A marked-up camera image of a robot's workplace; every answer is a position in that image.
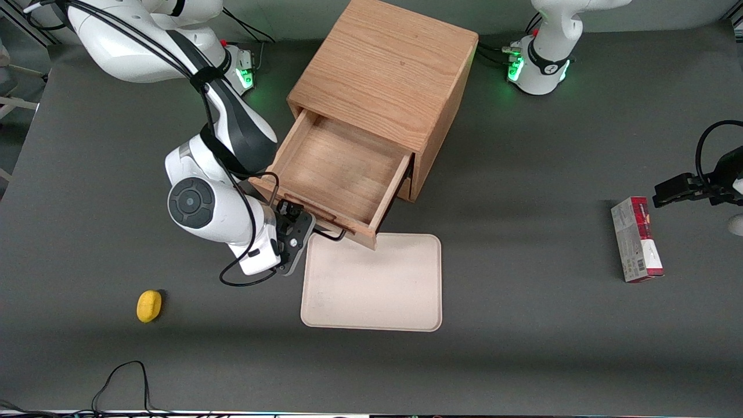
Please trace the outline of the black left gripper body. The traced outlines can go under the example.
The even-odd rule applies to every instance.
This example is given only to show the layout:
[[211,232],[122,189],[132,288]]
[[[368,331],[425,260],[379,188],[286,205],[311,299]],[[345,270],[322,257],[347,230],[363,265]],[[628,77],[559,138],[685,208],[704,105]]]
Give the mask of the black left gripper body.
[[742,146],[721,156],[710,175],[710,184],[720,201],[742,206]]

